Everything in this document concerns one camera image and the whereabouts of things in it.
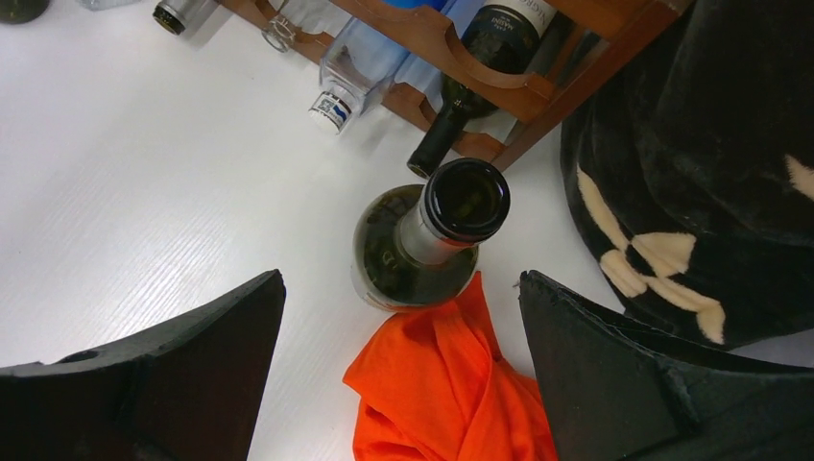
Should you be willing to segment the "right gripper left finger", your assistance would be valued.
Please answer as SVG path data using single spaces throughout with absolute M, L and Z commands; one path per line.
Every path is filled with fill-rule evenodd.
M 277 270 L 120 340 L 1 371 L 5 460 L 244 460 L 286 289 Z

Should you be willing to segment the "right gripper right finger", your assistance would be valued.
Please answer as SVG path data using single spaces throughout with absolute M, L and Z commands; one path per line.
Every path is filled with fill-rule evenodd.
M 809 460 L 813 372 L 683 340 L 537 271 L 519 308 L 562 460 Z

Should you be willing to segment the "green wine bottle white label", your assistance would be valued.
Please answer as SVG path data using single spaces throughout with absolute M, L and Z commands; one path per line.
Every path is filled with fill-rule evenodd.
M 443 105 L 406 165 L 429 178 L 464 132 L 469 121 L 488 116 L 497 106 L 471 85 L 484 82 L 476 63 L 505 75 L 524 73 L 541 46 L 558 10 L 546 1 L 486 1 L 464 30 L 455 59 L 462 70 L 442 75 Z

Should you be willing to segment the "green wine bottle front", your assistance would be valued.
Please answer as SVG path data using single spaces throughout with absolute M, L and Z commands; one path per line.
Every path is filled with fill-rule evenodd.
M 161 0 L 152 13 L 154 21 L 173 36 L 196 31 L 216 10 L 211 0 Z

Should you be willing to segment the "blue square bottle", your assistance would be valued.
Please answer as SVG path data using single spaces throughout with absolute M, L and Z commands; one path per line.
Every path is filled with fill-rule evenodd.
M 329 134 L 340 133 L 352 120 L 382 103 L 397 83 L 441 101 L 441 72 L 406 48 L 352 18 L 334 37 L 320 60 L 321 93 L 308 111 Z

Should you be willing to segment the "small clear glass bottle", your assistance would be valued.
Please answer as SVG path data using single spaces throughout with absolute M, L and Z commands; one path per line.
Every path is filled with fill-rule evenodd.
M 262 29 L 261 35 L 277 52 L 286 53 L 298 35 L 319 35 L 346 17 L 346 13 L 332 1 L 283 1 L 276 16 Z

